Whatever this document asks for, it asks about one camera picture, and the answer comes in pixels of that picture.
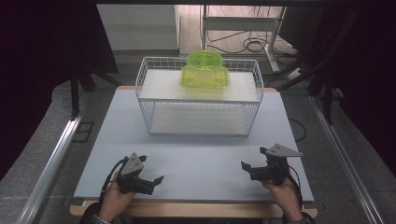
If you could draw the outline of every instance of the floor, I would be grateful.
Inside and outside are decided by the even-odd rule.
[[[227,8],[219,7],[218,13],[228,15]],[[189,39],[190,44],[180,43],[180,54],[186,54],[199,48],[200,40],[194,39],[199,35],[182,32],[180,39]],[[228,51],[237,50],[240,41],[236,44],[219,45]],[[279,48],[293,53],[293,49],[281,39],[276,41]],[[139,69],[141,59],[147,53],[132,54],[133,52],[115,52],[119,67],[119,74],[111,75],[123,85],[134,85],[134,79]],[[169,55],[168,52],[153,51],[158,55]],[[279,76],[273,74],[263,52],[241,52],[237,56],[224,55],[224,57],[254,58],[259,62],[262,76],[266,82],[271,80],[269,86],[288,81],[289,74]],[[292,63],[293,59],[284,62]],[[85,124],[93,124],[91,135],[86,141],[72,142],[67,150],[64,160],[51,184],[47,196],[35,216],[34,223],[78,223],[79,217],[69,213],[69,205],[74,203],[73,194],[82,173],[84,164],[90,155],[95,138],[100,131],[101,123],[111,103],[115,87],[95,75],[92,78],[96,84],[94,92],[81,91],[87,97],[88,108],[82,118]],[[281,96],[290,119],[290,126],[296,139],[297,146],[304,153],[302,158],[306,175],[314,194],[318,216],[315,218],[321,223],[371,223],[361,204],[359,193],[353,188],[353,183],[348,178],[347,171],[334,149],[331,138],[325,132],[325,127],[320,122],[319,115],[312,104],[311,98],[306,93],[307,79],[293,87],[281,92]],[[21,215],[21,210],[27,202],[35,183],[52,150],[55,148],[66,123],[70,120],[71,101],[70,83],[65,82],[53,91],[52,105],[46,117],[42,120],[31,141],[22,152],[21,156],[0,182],[0,223],[16,223]],[[333,128],[337,133],[348,157],[349,164],[356,170],[359,179],[368,190],[368,195],[373,199],[383,223],[394,223],[396,220],[396,178],[382,162],[370,143],[362,136],[359,130],[351,123],[339,106],[339,102],[332,103]],[[84,140],[85,133],[77,133],[75,140]],[[280,223],[278,218],[273,219],[152,219],[139,218],[134,223]]]

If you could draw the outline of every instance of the gray carpet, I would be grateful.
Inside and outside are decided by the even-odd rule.
[[[134,85],[135,75],[140,66],[139,60],[140,58],[135,61],[119,62],[120,74],[113,77],[124,85]],[[258,61],[262,74],[270,75],[271,72],[264,58],[258,58]],[[64,162],[40,207],[35,223],[78,223],[79,221],[79,217],[70,215],[69,205],[115,92],[115,87],[101,78],[92,77],[96,84],[96,90],[85,93],[90,99],[90,106],[82,121],[93,122],[92,133],[87,142],[72,143],[67,150]],[[272,84],[277,85],[285,80],[282,77]],[[308,99],[307,83],[309,80],[282,91],[281,95],[295,138],[297,140],[303,138],[297,142],[297,145],[304,153],[302,160],[305,172],[318,208],[318,216],[315,220],[318,224],[370,223]],[[65,124],[70,119],[70,104],[69,83],[66,82],[54,90],[53,101],[46,117],[42,120],[21,156],[0,182],[0,223],[15,223],[20,216]],[[394,203],[396,201],[395,177],[359,130],[346,117],[338,102],[333,102],[332,119],[334,129],[362,181],[370,190],[385,223],[392,223],[396,219],[394,215],[396,211]],[[84,134],[76,134],[75,139],[84,139],[86,137]],[[177,221],[191,223],[190,219],[178,219]],[[235,224],[280,223],[279,219],[211,219],[203,220],[201,223],[208,221]],[[136,220],[135,223],[176,223],[176,221],[142,218]]]

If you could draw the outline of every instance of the white wall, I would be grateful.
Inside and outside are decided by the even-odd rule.
[[[113,50],[178,49],[178,6],[97,7]]]

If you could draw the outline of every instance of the white tabletop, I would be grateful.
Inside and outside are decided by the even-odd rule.
[[[98,198],[113,166],[133,152],[146,155],[140,178],[164,175],[152,195],[136,199],[168,202],[271,202],[259,181],[250,180],[241,161],[266,165],[259,147],[279,143],[297,150],[278,92],[265,92],[249,137],[150,135],[134,90],[117,90],[75,192]],[[300,158],[288,158],[300,177],[305,202],[313,202]]]

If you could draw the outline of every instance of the wire basket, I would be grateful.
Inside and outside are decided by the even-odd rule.
[[[146,57],[135,89],[148,132],[248,137],[262,101],[262,75],[255,60],[224,59],[226,89],[179,85],[186,58]]]

